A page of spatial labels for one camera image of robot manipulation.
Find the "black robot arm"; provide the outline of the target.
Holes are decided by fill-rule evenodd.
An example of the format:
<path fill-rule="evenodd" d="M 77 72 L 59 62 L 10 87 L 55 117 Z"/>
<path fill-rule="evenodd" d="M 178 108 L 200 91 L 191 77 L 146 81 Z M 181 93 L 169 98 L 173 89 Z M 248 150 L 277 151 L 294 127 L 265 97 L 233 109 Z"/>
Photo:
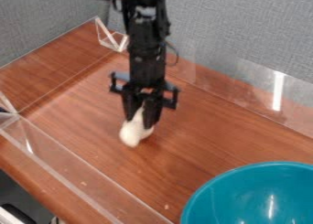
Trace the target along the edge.
<path fill-rule="evenodd" d="M 122 97 L 126 122 L 142 110 L 142 124 L 149 130 L 161 119 L 164 107 L 178 106 L 178 88 L 165 79 L 170 35 L 166 0 L 121 0 L 121 12 L 129 36 L 130 72 L 110 74 L 110 90 Z"/>

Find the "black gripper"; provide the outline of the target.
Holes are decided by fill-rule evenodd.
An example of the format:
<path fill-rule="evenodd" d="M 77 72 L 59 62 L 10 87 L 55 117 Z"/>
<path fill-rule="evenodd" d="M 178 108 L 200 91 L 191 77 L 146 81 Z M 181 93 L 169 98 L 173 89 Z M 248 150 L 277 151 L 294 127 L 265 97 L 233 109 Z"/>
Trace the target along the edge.
<path fill-rule="evenodd" d="M 168 27 L 148 24 L 129 26 L 130 72 L 110 74 L 110 90 L 122 94 L 126 121 L 134 119 L 144 105 L 145 129 L 150 129 L 161 119 L 164 107 L 176 109 L 180 89 L 165 80 Z"/>

